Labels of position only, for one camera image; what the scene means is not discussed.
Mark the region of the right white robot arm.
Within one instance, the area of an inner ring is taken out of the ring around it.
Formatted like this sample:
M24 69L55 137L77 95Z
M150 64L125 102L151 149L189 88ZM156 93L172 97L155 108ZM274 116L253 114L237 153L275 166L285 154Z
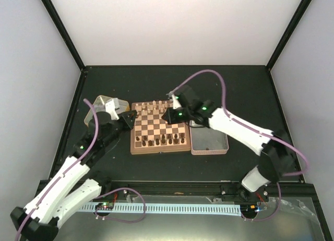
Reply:
M289 173L293 155L286 143L269 129L255 126L211 100L201 101L189 86L168 94L172 107L162 119L169 125L194 121L196 124L220 131L250 148L259 156L259 163L250 170L237 188L238 197L251 200L256 191L269 183L276 183Z

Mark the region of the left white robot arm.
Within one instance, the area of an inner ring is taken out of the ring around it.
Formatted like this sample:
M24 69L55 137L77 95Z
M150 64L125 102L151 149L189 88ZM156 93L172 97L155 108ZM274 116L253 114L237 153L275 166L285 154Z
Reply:
M83 137L75 144L56 175L25 207L15 207L11 220L17 230L15 239L54 240L62 225L84 204L105 199L112 190L110 178L95 173L77 189L74 186L105 155L106 148L119 136L133 129L137 111L111 116L94 112Z

